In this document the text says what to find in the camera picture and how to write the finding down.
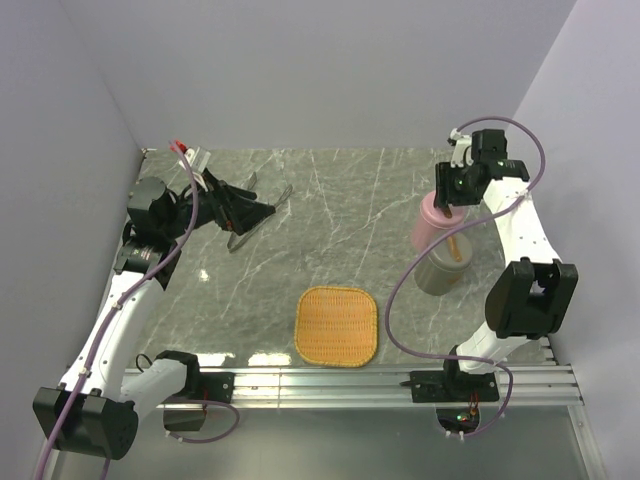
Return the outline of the pink container lid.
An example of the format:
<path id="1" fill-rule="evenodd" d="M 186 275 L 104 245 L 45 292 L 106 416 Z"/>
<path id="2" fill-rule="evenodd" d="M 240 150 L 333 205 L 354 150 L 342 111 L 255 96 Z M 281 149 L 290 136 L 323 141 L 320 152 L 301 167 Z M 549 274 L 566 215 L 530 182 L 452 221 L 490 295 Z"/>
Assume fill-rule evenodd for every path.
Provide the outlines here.
<path id="1" fill-rule="evenodd" d="M 435 205 L 436 192 L 429 192 L 421 201 L 418 220 L 425 227 L 448 230 L 461 224 L 466 216 L 466 208 L 449 206 L 445 208 Z"/>

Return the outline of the pink cylindrical container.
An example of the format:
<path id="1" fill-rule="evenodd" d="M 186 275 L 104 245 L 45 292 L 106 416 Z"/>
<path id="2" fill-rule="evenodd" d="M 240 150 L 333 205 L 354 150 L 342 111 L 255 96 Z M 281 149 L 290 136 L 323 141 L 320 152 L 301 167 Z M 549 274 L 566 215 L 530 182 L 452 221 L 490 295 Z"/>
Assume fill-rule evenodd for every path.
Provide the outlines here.
<path id="1" fill-rule="evenodd" d="M 422 252 L 427 248 L 427 246 L 434 239 L 436 239 L 437 237 L 441 236 L 442 234 L 452 229 L 443 230 L 443 229 L 436 229 L 436 228 L 422 226 L 417 217 L 417 220 L 415 222 L 415 225 L 410 235 L 410 241 L 416 251 Z"/>

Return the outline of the grey container lid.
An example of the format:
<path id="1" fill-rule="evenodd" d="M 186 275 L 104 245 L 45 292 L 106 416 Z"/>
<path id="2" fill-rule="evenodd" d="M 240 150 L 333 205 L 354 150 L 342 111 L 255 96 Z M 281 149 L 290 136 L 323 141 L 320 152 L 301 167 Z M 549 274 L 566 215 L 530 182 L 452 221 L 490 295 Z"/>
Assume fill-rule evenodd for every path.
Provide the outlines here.
<path id="1" fill-rule="evenodd" d="M 473 246 L 464 234 L 458 233 L 436 246 L 427 258 L 440 270 L 451 273 L 463 272 L 471 265 Z"/>

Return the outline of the grey cylindrical container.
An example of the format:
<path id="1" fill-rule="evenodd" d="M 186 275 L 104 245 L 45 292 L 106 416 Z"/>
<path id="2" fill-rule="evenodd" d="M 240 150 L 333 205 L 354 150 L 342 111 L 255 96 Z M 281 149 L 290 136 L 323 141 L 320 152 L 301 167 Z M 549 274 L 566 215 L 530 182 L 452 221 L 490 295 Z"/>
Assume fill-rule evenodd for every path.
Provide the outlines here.
<path id="1" fill-rule="evenodd" d="M 432 296 L 441 296 L 451 291 L 470 267 L 459 273 L 446 272 L 436 268 L 427 256 L 415 268 L 414 280 L 419 289 Z"/>

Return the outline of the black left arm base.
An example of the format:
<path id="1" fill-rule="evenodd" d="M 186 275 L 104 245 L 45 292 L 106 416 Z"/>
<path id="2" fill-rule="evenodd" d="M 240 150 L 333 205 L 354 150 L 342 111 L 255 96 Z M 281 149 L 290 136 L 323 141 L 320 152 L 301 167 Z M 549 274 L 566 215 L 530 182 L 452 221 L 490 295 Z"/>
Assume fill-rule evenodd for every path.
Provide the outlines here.
<path id="1" fill-rule="evenodd" d="M 200 432 L 213 409 L 205 400 L 230 405 L 234 392 L 235 374 L 213 372 L 200 375 L 194 389 L 173 394 L 164 405 L 163 427 L 171 433 Z"/>

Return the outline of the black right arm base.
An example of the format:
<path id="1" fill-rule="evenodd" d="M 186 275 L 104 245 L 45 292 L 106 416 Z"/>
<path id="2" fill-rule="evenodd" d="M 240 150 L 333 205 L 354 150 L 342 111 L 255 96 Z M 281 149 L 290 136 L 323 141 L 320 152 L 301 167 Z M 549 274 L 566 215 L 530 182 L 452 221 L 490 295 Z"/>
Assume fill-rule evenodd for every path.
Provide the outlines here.
<path id="1" fill-rule="evenodd" d="M 480 403 L 500 399 L 497 381 L 492 373 L 471 375 L 438 371 L 411 371 L 400 383 L 410 389 L 415 404 L 438 403 L 436 418 L 446 433 L 470 434 L 481 422 Z"/>

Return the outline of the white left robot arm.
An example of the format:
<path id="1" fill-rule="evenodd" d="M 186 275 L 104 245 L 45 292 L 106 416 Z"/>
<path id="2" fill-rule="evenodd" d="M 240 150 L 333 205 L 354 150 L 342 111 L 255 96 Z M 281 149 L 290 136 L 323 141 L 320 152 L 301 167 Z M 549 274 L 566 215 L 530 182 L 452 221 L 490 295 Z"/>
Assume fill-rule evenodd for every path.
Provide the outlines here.
<path id="1" fill-rule="evenodd" d="M 196 355 L 165 350 L 137 378 L 124 378 L 136 339 L 166 291 L 188 233 L 208 223 L 245 235 L 275 206 L 209 171 L 181 193 L 157 177 L 136 182 L 107 299 L 81 353 L 55 388 L 38 390 L 33 410 L 52 449 L 119 460 L 142 420 L 165 400 L 209 400 Z"/>

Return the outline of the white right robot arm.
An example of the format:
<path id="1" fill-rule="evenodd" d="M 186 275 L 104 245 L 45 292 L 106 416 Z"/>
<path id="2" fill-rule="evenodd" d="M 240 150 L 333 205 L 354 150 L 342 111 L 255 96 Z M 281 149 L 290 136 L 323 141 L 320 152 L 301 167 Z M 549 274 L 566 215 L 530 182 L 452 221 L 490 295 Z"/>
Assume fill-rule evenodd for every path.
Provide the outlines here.
<path id="1" fill-rule="evenodd" d="M 531 197 L 536 180 L 523 161 L 509 158 L 504 131 L 464 135 L 452 130 L 448 141 L 454 152 L 436 167 L 434 205 L 485 204 L 505 258 L 505 269 L 485 300 L 484 323 L 444 363 L 442 389 L 461 400 L 513 350 L 559 330 L 578 271 L 549 243 Z"/>

